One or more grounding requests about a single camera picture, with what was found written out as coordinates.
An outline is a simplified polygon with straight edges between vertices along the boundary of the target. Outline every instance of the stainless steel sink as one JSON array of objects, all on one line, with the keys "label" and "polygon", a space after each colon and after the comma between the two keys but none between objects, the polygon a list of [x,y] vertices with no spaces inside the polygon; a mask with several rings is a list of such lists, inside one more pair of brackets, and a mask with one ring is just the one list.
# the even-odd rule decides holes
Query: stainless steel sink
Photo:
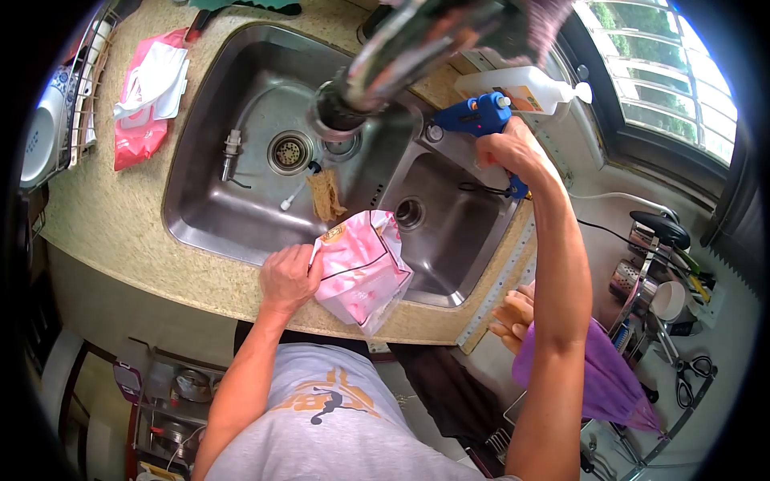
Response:
[{"label": "stainless steel sink", "polygon": [[[180,242],[262,265],[284,246],[314,239],[366,209],[392,210],[403,231],[403,258],[415,271],[405,299],[435,306],[462,303],[476,285],[516,204],[457,189],[504,175],[474,166],[473,139],[445,133],[428,142],[431,107],[404,92],[345,144],[325,144],[306,125],[316,89],[350,63],[331,47],[271,25],[246,27],[224,45],[200,88],[174,156],[163,217]],[[241,132],[233,178],[223,182],[225,140]],[[340,203],[334,222],[314,214],[303,189],[311,160],[334,169]]]}]

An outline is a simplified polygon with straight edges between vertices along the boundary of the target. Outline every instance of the blue glue gun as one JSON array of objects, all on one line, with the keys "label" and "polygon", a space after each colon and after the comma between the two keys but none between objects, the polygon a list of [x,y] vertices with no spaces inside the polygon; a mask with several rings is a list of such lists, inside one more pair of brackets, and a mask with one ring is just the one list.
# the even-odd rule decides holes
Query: blue glue gun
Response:
[{"label": "blue glue gun", "polygon": [[[510,104],[508,97],[500,92],[483,94],[436,112],[434,123],[448,132],[467,132],[476,137],[499,134],[511,118]],[[513,174],[507,191],[506,197],[522,199],[529,188]]]}]

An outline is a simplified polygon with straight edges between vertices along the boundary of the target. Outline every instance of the gray t-shirt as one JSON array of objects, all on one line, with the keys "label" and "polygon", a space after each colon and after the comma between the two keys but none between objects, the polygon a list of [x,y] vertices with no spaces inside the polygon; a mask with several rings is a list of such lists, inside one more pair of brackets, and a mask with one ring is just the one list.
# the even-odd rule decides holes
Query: gray t-shirt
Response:
[{"label": "gray t-shirt", "polygon": [[302,342],[278,346],[267,412],[219,454],[206,479],[484,476],[414,437],[369,360]]}]

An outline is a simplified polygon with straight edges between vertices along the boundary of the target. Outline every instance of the countertop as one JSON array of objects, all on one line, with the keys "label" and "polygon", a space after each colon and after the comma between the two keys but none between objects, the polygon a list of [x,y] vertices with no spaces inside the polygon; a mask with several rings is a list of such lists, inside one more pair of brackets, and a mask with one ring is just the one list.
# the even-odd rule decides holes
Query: countertop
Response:
[{"label": "countertop", "polygon": [[[54,246],[105,274],[188,306],[234,319],[253,321],[259,310],[259,267],[185,246],[166,230],[162,203],[172,158],[189,108],[219,49],[243,25],[270,23],[303,33],[355,54],[361,48],[356,28],[368,12],[346,0],[303,0],[303,13],[287,17],[245,7],[231,7],[215,18],[203,35],[188,46],[187,90],[179,115],[159,150],[141,164],[114,172],[112,106],[119,100],[123,76],[134,48],[143,38],[189,26],[197,10],[168,0],[145,0],[115,30],[95,101],[97,143],[76,169],[63,172],[49,184],[50,202],[42,235]],[[418,82],[412,91],[438,108],[460,101],[452,85],[459,73],[449,65]],[[401,302],[373,340],[423,344],[454,344],[507,261],[531,203],[521,201],[487,270],[468,299],[444,309]],[[535,250],[527,244],[511,277],[512,289]],[[486,321],[472,336],[475,345]],[[311,300],[291,320],[290,329],[329,336],[361,338]]]}]

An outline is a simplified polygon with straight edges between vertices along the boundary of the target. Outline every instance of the window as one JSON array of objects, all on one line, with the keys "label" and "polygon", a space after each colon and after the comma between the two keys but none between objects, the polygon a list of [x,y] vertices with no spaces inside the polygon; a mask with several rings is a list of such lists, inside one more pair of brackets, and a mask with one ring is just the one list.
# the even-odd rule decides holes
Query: window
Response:
[{"label": "window", "polygon": [[604,61],[625,123],[729,165],[738,111],[725,78],[676,7],[666,0],[598,0],[575,2],[574,10]]}]

